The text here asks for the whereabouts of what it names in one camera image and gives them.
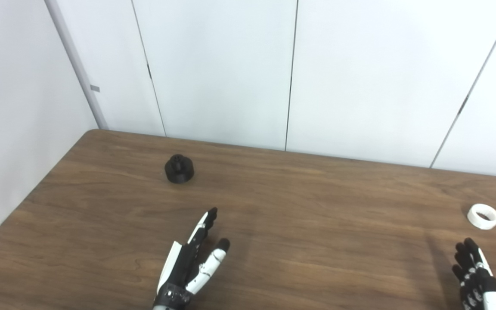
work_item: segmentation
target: wood grain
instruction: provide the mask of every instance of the wood grain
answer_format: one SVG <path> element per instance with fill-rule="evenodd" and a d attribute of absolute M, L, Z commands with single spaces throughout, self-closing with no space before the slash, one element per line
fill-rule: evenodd
<path fill-rule="evenodd" d="M 190 157 L 171 184 L 164 163 Z M 454 245 L 496 275 L 496 177 L 95 130 L 0 228 L 0 310 L 147 310 L 173 240 L 219 208 L 229 255 L 192 310 L 455 310 Z"/>

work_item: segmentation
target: white ring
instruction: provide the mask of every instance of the white ring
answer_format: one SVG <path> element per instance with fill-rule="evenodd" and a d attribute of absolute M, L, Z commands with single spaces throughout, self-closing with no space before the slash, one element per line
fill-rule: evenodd
<path fill-rule="evenodd" d="M 488 220 L 482 218 L 480 214 L 486 216 Z M 488 205 L 474 204 L 468 212 L 468 220 L 477 228 L 489 230 L 496 226 L 496 210 Z"/>

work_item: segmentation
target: black and white robotic hand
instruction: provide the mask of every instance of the black and white robotic hand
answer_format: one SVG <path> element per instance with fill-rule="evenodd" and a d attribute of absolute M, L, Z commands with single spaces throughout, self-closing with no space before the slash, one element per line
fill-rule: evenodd
<path fill-rule="evenodd" d="M 205 263 L 196 264 L 200 245 L 217 218 L 217 208 L 206 212 L 184 245 L 174 241 L 158 281 L 153 310 L 184 310 L 191 298 L 208 282 L 229 249 L 221 239 Z"/>
<path fill-rule="evenodd" d="M 496 310 L 496 279 L 484 253 L 474 240 L 457 243 L 453 273 L 460 281 L 460 299 L 465 310 Z"/>

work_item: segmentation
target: black knob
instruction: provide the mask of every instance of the black knob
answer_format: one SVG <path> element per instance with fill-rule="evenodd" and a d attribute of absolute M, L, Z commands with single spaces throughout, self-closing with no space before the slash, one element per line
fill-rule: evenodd
<path fill-rule="evenodd" d="M 176 184 L 181 184 L 192 179 L 195 175 L 195 167 L 192 165 L 191 159 L 181 154 L 173 155 L 164 166 L 167 179 Z"/>

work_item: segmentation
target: white finger segment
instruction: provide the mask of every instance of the white finger segment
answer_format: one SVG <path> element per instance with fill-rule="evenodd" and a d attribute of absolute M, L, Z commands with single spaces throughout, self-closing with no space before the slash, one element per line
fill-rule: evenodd
<path fill-rule="evenodd" d="M 196 294 L 198 291 L 208 282 L 208 280 L 213 276 L 219 264 L 225 258 L 227 252 L 222 249 L 215 249 L 209 255 L 205 263 L 201 263 L 199 266 L 198 275 L 187 284 L 185 289 L 189 292 Z"/>

